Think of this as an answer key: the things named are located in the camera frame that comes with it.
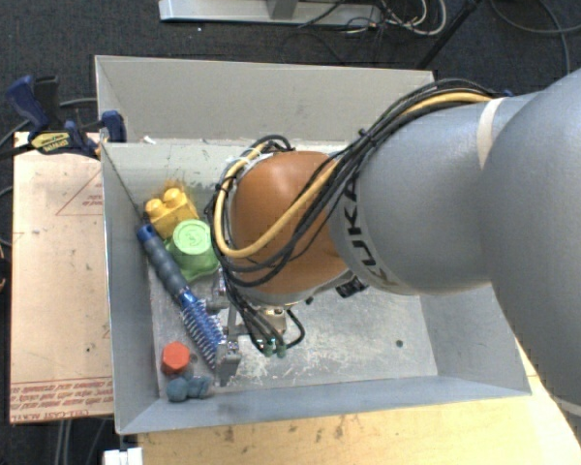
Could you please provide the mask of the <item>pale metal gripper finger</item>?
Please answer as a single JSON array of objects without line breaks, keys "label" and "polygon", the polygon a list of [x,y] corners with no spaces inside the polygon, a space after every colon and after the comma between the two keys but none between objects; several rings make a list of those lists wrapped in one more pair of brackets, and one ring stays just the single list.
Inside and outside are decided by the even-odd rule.
[{"label": "pale metal gripper finger", "polygon": [[227,295],[227,285],[224,272],[221,268],[218,268],[214,274],[211,286],[210,310],[221,311],[228,307],[229,299]]},{"label": "pale metal gripper finger", "polygon": [[225,387],[237,372],[242,353],[237,341],[224,340],[217,348],[215,379],[220,387]]}]

